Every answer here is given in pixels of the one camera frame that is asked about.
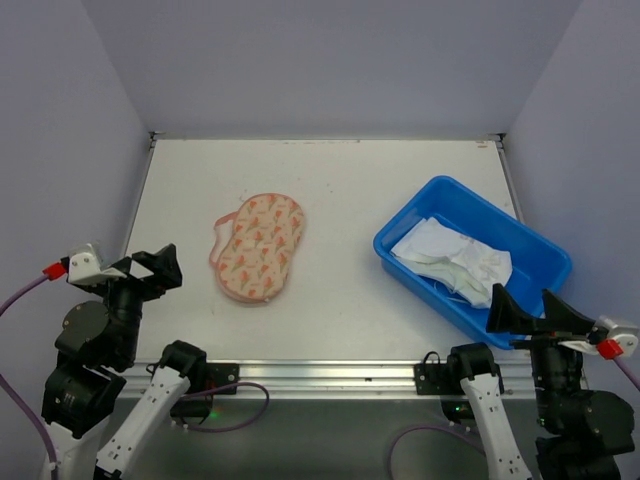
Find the white mint bra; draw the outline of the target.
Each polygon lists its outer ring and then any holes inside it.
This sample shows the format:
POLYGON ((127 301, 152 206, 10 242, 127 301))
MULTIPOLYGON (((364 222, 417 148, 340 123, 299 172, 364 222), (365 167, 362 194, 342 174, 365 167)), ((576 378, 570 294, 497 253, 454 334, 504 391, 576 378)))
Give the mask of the white mint bra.
POLYGON ((488 289, 458 265, 426 265, 421 276, 444 284, 451 293, 463 297, 474 308, 488 308, 490 306, 491 294, 488 289))

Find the floral mesh laundry bag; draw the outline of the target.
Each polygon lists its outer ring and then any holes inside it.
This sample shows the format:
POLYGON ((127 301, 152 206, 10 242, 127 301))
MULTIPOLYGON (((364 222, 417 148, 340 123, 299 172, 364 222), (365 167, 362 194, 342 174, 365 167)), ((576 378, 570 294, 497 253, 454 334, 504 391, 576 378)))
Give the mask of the floral mesh laundry bag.
POLYGON ((300 204, 279 193, 254 195, 217 219, 209 264, 222 292, 255 304, 278 296, 305 226, 300 204))

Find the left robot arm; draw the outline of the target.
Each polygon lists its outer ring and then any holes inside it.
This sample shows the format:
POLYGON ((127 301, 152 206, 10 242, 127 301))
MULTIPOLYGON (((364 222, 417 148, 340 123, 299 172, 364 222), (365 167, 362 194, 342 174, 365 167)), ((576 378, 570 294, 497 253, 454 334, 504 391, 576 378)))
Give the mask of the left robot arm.
POLYGON ((54 346, 56 367, 45 383, 41 417, 47 458, 43 479, 126 479, 143 447, 186 393, 206 384, 206 354, 176 340, 166 346, 124 423, 101 440, 136 359, 145 303, 181 287, 174 244, 105 264, 86 244, 61 260, 66 281, 95 300, 73 307, 54 346))

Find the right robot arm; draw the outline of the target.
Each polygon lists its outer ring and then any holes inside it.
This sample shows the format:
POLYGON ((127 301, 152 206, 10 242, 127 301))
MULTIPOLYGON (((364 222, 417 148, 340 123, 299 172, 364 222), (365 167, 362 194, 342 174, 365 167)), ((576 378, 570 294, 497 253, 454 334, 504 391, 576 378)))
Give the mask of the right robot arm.
MULTIPOLYGON (((634 410, 615 393, 582 387, 584 354, 618 360, 635 335, 610 321, 586 317, 543 290, 543 317, 525 312, 501 284, 493 287, 486 330, 513 335, 510 344, 530 354, 538 422, 536 461, 544 479, 618 479, 616 456, 634 451, 634 410)), ((483 343, 452 348, 447 372, 468 398, 492 479, 528 479, 502 408, 500 373, 483 343)))

